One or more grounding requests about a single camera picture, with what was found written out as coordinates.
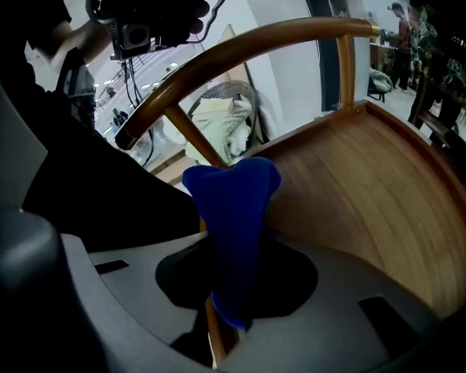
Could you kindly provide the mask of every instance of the curved wooden armrest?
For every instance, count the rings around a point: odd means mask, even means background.
[[[352,37],[375,37],[379,28],[363,19],[303,18],[263,26],[226,40],[172,73],[133,112],[116,135],[122,149],[131,148],[148,128],[165,114],[185,138],[215,166],[224,166],[219,155],[179,108],[179,101],[230,68],[277,48],[305,41],[337,38],[343,107],[353,105],[354,58]]]

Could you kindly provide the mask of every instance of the blue object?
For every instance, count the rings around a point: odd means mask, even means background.
[[[250,321],[259,236],[267,202],[280,181],[274,164],[264,158],[243,159],[232,169],[194,166],[183,173],[183,185],[212,238],[218,272],[214,308],[236,329],[246,329]]]

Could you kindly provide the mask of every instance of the man in red shirt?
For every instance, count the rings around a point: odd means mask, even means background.
[[[391,10],[400,19],[398,23],[398,43],[395,51],[395,62],[391,70],[391,83],[395,88],[397,80],[403,92],[407,92],[409,79],[409,62],[411,60],[411,25],[407,20],[404,9],[399,3],[391,5]]]

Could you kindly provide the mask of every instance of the wooden chair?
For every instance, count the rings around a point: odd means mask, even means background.
[[[282,183],[269,227],[361,257],[444,318],[466,302],[466,193],[445,162],[391,114],[355,103],[353,37],[378,35],[361,19],[307,18],[264,26],[218,44],[166,79],[123,125],[132,144],[162,114],[213,166],[227,167],[179,108],[194,89],[268,51],[336,38],[340,109],[247,155],[270,159]]]

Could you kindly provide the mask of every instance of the green cloth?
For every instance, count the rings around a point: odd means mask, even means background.
[[[217,153],[219,153],[219,156],[228,163],[233,159],[228,145],[228,137],[249,117],[250,112],[250,109],[236,107],[224,119],[201,120],[194,123]],[[189,142],[186,144],[185,153],[186,156],[197,160],[201,165],[210,166],[210,163]]]

